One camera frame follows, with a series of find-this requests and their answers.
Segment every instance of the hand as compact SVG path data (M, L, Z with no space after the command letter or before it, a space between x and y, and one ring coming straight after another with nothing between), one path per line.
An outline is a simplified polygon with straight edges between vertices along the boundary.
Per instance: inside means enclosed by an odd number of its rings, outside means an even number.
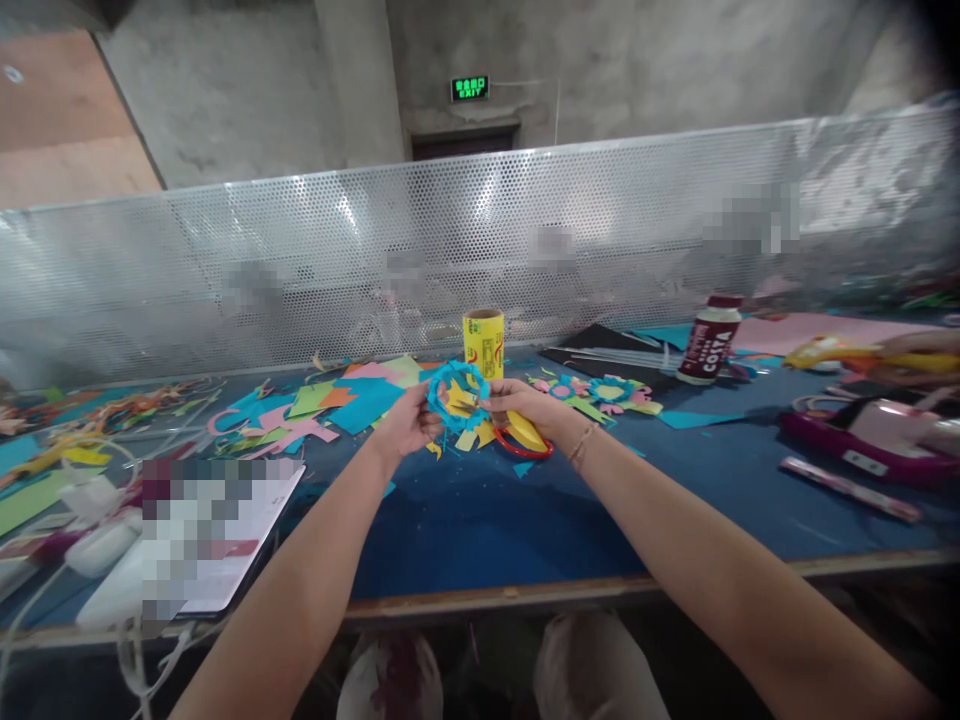
M900 335L881 343L877 357L907 353L921 355L960 355L960 330L928 330ZM870 379L891 385L954 385L960 384L960 373L925 373L892 365L878 365L870 371Z
M532 422L543 437L561 446L576 443L590 424L569 405L534 390L522 380L491 380L490 399L481 400L480 407L490 411L497 427L505 427L507 411L514 410Z
M427 410L429 385L424 382L408 388L367 442L401 458L433 442L443 427L440 416Z

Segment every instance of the pink pencil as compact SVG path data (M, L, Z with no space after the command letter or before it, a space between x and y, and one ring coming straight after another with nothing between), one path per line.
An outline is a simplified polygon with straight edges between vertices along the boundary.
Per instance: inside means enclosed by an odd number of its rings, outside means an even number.
M791 470L798 475L802 475L808 480L813 480L819 485L825 485L831 490L836 490L842 495L849 495L872 508L893 515L898 520L908 523L915 523L923 517L920 508L905 503L902 500L896 500L875 490L864 487L853 480L834 475L823 468L804 462L800 458L786 457L780 463L780 467Z

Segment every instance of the bottle cap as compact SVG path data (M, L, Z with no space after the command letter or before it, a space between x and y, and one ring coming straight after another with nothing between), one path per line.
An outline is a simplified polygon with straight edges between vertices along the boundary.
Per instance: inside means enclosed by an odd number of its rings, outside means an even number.
M707 300L710 307L738 308L743 304L743 298L739 295L711 295Z

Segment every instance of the person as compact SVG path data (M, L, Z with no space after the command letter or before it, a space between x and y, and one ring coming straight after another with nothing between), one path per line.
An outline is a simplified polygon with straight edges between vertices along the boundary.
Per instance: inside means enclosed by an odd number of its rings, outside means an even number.
M490 383L494 422L532 421L578 470L664 592L779 718L926 718L937 701L820 593L706 502L562 402ZM289 718L340 627L367 532L401 459L441 432L410 388L239 605L172 718ZM534 695L544 720L666 718L640 648L610 614L547 628ZM339 718L439 718L439 673L414 632L363 636Z
M906 353L960 356L960 329L925 330L900 335L880 343L877 356L885 358ZM902 387L960 385L960 372L926 373L882 363L870 371L869 377L877 382Z

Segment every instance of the perforated metal panel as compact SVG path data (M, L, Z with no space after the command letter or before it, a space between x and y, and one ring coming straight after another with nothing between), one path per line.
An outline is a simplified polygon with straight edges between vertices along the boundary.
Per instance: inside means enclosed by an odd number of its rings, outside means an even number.
M811 301L809 283L823 299L812 275L834 283L831 258L848 260L853 245L895 269L866 245L911 221L953 152L951 111L887 118L883 133L876 122L568 145L2 213L0 373L39 386L298 364L314 351L457 347L461 314L488 306L505 310L510 341L534 341L600 320L683 321L714 291L796 305ZM898 168L921 148L932 149L901 189ZM883 215L891 202L898 210ZM952 202L936 199L924 222L941 221ZM931 257L944 247L931 243ZM800 252L809 249L815 258Z

